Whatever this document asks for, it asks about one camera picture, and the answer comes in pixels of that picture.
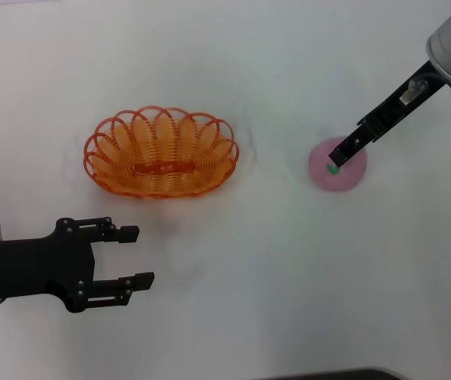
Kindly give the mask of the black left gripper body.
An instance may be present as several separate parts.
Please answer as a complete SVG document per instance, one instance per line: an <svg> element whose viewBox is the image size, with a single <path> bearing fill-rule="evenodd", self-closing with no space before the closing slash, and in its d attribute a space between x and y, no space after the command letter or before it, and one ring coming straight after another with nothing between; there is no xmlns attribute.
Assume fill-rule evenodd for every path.
<svg viewBox="0 0 451 380"><path fill-rule="evenodd" d="M48 294L84 311L93 282L91 244L80 224L61 218L46 237L0 241L0 299Z"/></svg>

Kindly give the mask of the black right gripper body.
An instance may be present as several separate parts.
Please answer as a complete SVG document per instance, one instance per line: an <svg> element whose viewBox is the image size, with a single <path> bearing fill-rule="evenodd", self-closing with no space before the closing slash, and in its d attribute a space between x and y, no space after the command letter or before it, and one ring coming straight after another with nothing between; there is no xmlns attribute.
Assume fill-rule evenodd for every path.
<svg viewBox="0 0 451 380"><path fill-rule="evenodd" d="M359 122L372 133L375 142L398 123L429 100L445 83L433 65L427 61L398 89L382 101Z"/></svg>

